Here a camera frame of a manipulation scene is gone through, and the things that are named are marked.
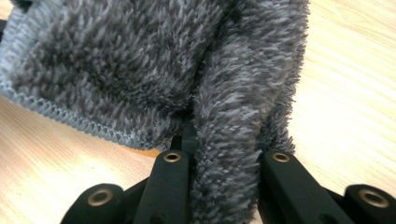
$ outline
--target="gray fleece fabric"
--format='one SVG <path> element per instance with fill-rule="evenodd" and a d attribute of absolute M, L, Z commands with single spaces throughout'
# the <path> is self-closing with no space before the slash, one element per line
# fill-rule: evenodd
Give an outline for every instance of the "gray fleece fabric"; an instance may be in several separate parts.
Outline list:
<path fill-rule="evenodd" d="M 85 133 L 166 149 L 192 111 L 194 223 L 247 223 L 260 151 L 293 151 L 307 0 L 14 0 L 0 94 Z"/>

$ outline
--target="metal grommet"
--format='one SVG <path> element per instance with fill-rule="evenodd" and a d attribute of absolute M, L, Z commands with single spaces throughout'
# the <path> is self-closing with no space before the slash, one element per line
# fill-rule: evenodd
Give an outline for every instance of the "metal grommet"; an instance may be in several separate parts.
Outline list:
<path fill-rule="evenodd" d="M 169 152 L 163 157 L 163 159 L 168 162 L 175 162 L 181 159 L 181 155 L 176 152 Z"/>
<path fill-rule="evenodd" d="M 361 189 L 359 190 L 359 196 L 363 199 L 366 203 L 380 208 L 386 208 L 389 206 L 389 202 L 384 196 L 380 195 L 379 193 L 370 190 L 370 189 Z"/>
<path fill-rule="evenodd" d="M 273 159 L 280 162 L 288 162 L 290 161 L 290 157 L 285 153 L 276 152 L 272 155 Z"/>
<path fill-rule="evenodd" d="M 88 198 L 88 204 L 96 207 L 108 203 L 112 198 L 113 191 L 111 189 L 97 189 Z"/>

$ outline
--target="fuzzy gray hat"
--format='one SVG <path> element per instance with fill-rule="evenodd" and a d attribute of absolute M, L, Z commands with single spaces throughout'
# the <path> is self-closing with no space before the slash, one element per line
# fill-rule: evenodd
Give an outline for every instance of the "fuzzy gray hat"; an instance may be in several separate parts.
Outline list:
<path fill-rule="evenodd" d="M 307 0 L 14 0 L 0 94 L 78 130 L 165 149 L 193 111 L 195 223 L 243 223 L 287 132 Z"/>

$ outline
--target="circular hole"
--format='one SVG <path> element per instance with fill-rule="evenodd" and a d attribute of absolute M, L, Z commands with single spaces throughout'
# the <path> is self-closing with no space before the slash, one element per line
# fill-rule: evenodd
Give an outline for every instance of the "circular hole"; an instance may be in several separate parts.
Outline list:
<path fill-rule="evenodd" d="M 337 220 L 330 215 L 327 214 L 319 214 L 318 219 L 321 223 L 324 224 L 337 224 Z"/>
<path fill-rule="evenodd" d="M 388 200 L 373 190 L 361 189 L 359 190 L 359 196 L 361 197 L 361 199 L 363 199 L 365 202 L 372 206 L 380 208 L 385 208 L 389 206 Z"/>
<path fill-rule="evenodd" d="M 181 158 L 180 154 L 175 152 L 170 152 L 164 156 L 164 159 L 169 162 L 179 161 Z"/>
<path fill-rule="evenodd" d="M 88 198 L 88 204 L 91 206 L 100 206 L 108 203 L 113 198 L 111 189 L 98 189 Z"/>
<path fill-rule="evenodd" d="M 280 162 L 288 162 L 290 157 L 284 153 L 276 152 L 273 154 L 273 159 Z"/>
<path fill-rule="evenodd" d="M 151 224 L 163 224 L 165 223 L 166 215 L 164 213 L 156 213 L 151 215 L 149 223 Z"/>

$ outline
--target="light wood surface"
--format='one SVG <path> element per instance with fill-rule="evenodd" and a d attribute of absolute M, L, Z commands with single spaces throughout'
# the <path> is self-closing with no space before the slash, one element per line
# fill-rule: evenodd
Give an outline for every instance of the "light wood surface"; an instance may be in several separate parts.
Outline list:
<path fill-rule="evenodd" d="M 396 196 L 396 3 L 312 0 L 290 132 L 324 187 Z M 0 0 L 0 19 L 11 4 Z M 77 132 L 0 98 L 0 223 L 59 223 L 86 188 L 128 188 L 153 156 Z"/>

